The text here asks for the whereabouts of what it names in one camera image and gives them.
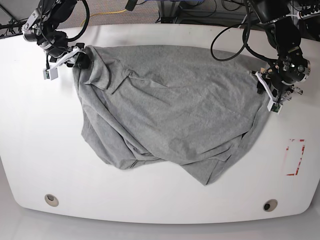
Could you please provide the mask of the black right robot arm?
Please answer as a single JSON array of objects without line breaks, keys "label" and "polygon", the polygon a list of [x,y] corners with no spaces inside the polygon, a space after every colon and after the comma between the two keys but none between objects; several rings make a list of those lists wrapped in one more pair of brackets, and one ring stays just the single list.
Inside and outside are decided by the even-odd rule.
[{"label": "black right robot arm", "polygon": [[85,33],[90,21],[88,3],[83,0],[85,20],[81,31],[74,37],[68,37],[64,31],[58,31],[58,26],[65,22],[72,14],[77,0],[41,0],[22,26],[23,38],[28,42],[35,42],[46,53],[46,68],[50,69],[50,62],[62,61],[68,67],[79,65],[88,68],[89,58],[86,57],[85,44],[76,43]]}]

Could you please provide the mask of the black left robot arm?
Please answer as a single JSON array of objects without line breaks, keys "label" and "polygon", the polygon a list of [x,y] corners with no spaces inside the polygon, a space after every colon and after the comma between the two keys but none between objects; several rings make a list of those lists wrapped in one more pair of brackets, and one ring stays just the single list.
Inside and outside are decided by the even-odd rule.
[{"label": "black left robot arm", "polygon": [[296,82],[304,81],[310,75],[310,62],[303,57],[300,48],[301,34],[290,16],[285,0],[250,0],[251,8],[257,15],[267,34],[269,44],[276,49],[278,58],[267,58],[246,49],[255,57],[267,62],[271,72],[265,76],[279,94]]}]

